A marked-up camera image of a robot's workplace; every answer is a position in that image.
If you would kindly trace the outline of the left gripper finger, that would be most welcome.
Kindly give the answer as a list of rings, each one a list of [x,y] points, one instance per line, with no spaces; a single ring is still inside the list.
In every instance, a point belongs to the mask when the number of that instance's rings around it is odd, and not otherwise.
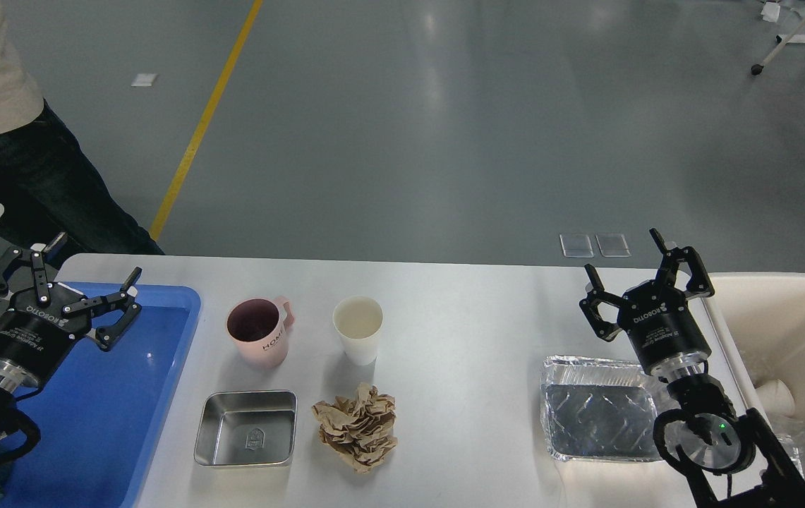
[[[35,290],[39,303],[50,303],[50,291],[53,283],[47,279],[45,264],[52,261],[58,252],[66,245],[68,235],[61,232],[48,244],[37,243],[29,250],[24,248],[9,248],[0,258],[0,300],[10,299],[13,295],[9,286],[12,274],[27,267],[32,274],[32,288]]]
[[[141,274],[141,267],[135,267],[119,287],[119,291],[106,296],[86,298],[76,303],[69,303],[69,305],[61,309],[61,319],[66,318],[73,321],[76,316],[80,315],[88,315],[92,319],[110,312],[121,311],[123,315],[113,324],[90,328],[86,332],[89,338],[92,338],[98,345],[100,351],[111,351],[141,313],[142,306],[135,301],[138,296],[138,289],[135,287],[135,283],[138,282]]]

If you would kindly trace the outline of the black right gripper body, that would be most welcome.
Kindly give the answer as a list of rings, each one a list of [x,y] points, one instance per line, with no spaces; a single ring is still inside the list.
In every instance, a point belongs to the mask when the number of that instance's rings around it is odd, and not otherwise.
[[[687,308],[685,293],[647,281],[624,294],[624,331],[644,373],[668,376],[708,360],[711,348]]]

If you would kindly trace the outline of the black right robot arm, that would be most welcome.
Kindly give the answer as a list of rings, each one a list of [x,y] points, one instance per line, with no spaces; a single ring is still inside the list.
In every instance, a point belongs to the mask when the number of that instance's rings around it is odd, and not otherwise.
[[[660,413],[653,441],[689,485],[698,507],[805,507],[805,480],[757,409],[734,410],[708,372],[712,353],[689,303],[714,296],[695,248],[651,237],[661,253],[654,279],[621,296],[605,290],[594,266],[580,309],[603,341],[630,339],[644,373],[663,382],[677,408]]]

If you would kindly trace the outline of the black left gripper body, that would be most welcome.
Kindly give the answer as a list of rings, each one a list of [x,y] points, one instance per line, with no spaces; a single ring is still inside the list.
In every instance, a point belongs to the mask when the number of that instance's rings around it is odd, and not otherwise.
[[[64,315],[86,296],[54,283],[45,306],[34,289],[16,292],[0,315],[0,386],[44,388],[73,347],[90,331],[83,310]]]

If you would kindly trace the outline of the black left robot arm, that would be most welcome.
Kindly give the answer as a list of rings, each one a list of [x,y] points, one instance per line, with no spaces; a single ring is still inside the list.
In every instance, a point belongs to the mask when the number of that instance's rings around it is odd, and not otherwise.
[[[47,279],[45,265],[66,241],[58,234],[29,250],[9,248],[0,258],[0,299],[6,300],[0,315],[0,466],[21,459],[41,440],[38,425],[16,406],[16,389],[40,393],[84,337],[112,350],[142,309],[135,299],[140,267],[118,291],[103,296]]]

